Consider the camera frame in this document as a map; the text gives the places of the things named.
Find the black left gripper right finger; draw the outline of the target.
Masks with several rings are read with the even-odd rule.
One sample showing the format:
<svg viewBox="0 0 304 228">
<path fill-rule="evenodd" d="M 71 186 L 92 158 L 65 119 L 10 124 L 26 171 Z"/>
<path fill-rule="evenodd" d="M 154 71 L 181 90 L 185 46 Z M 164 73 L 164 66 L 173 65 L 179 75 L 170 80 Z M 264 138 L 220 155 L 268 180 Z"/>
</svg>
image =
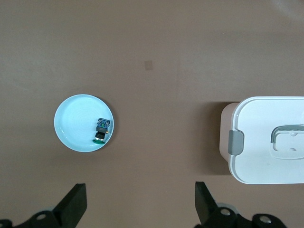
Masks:
<svg viewBox="0 0 304 228">
<path fill-rule="evenodd" d="M 232 205 L 217 203 L 204 182 L 195 182 L 195 208 L 200 224 L 197 228 L 284 228 L 277 217 L 259 213 L 244 218 Z"/>
</svg>

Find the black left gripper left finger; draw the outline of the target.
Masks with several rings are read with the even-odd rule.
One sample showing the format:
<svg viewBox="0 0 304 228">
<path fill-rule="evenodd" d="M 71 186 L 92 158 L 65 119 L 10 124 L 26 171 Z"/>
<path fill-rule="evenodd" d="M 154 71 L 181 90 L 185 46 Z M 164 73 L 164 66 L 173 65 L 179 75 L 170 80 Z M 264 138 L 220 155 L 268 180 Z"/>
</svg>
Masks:
<svg viewBox="0 0 304 228">
<path fill-rule="evenodd" d="M 16 227 L 75 228 L 86 209 L 86 185 L 78 183 L 52 210 L 40 211 Z"/>
</svg>

